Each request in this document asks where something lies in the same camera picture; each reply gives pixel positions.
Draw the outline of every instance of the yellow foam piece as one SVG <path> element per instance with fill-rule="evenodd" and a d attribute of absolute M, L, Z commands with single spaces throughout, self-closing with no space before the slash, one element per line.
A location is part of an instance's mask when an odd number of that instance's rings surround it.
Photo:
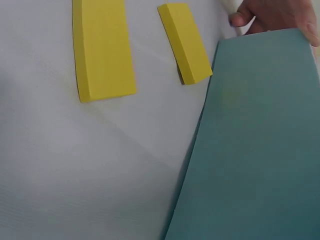
<path fill-rule="evenodd" d="M 73 43 L 80 101 L 136 93 L 124 0 L 73 0 Z"/>
<path fill-rule="evenodd" d="M 167 3 L 158 11 L 184 84 L 196 84 L 211 76 L 211 63 L 188 4 Z"/>

